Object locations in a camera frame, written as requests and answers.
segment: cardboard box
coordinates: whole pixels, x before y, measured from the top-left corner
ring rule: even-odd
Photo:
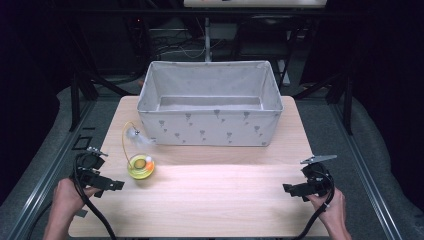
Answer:
[[[157,144],[267,146],[283,103],[267,61],[152,62],[137,109]]]

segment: light wood tabletop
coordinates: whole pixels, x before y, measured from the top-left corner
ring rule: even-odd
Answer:
[[[283,237],[300,234],[312,205],[291,197],[283,183],[306,182],[300,164],[312,156],[296,104],[285,107],[268,147],[137,146],[124,137],[131,157],[149,154],[155,170],[144,180],[131,178],[122,147],[127,122],[144,133],[138,97],[123,97],[101,148],[109,154],[101,175],[125,182],[121,191],[91,198],[121,237]],[[88,210],[75,217],[73,237],[106,237],[105,227]],[[308,236],[328,236],[317,220]]]
[[[185,7],[324,8],[327,0],[184,0]]]

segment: human hand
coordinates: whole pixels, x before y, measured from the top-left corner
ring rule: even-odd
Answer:
[[[327,195],[318,197],[316,195],[306,196],[317,210],[327,199]],[[343,193],[335,188],[334,197],[331,200],[329,207],[319,216],[321,222],[327,229],[330,237],[337,240],[352,239],[346,229],[346,200]]]
[[[88,187],[84,189],[87,197],[91,197],[100,189]],[[66,239],[69,226],[75,214],[84,206],[81,196],[69,178],[59,181],[54,190],[53,204],[49,221],[44,232],[44,239]]]

